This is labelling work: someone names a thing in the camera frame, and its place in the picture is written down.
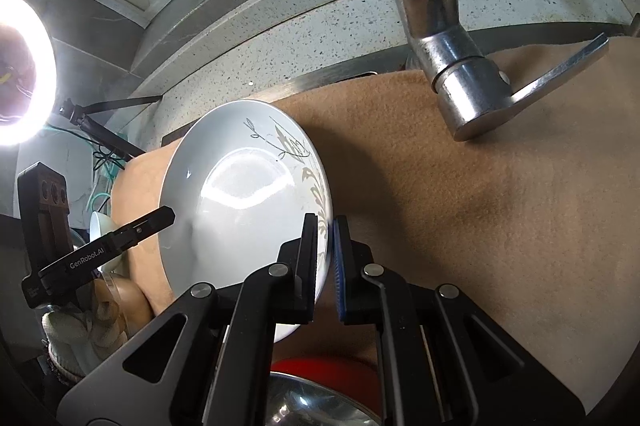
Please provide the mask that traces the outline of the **gloved left hand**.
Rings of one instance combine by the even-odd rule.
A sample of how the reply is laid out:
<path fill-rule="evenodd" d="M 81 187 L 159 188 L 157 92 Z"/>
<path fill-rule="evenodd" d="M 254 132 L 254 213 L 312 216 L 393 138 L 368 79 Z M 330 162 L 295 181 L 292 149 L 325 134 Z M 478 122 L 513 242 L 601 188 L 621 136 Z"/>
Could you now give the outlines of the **gloved left hand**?
<path fill-rule="evenodd" d="M 41 326 L 51 364 L 77 383 L 142 330 L 153 317 L 138 285 L 126 277 L 94 279 L 80 290 L 88 300 L 43 314 Z"/>

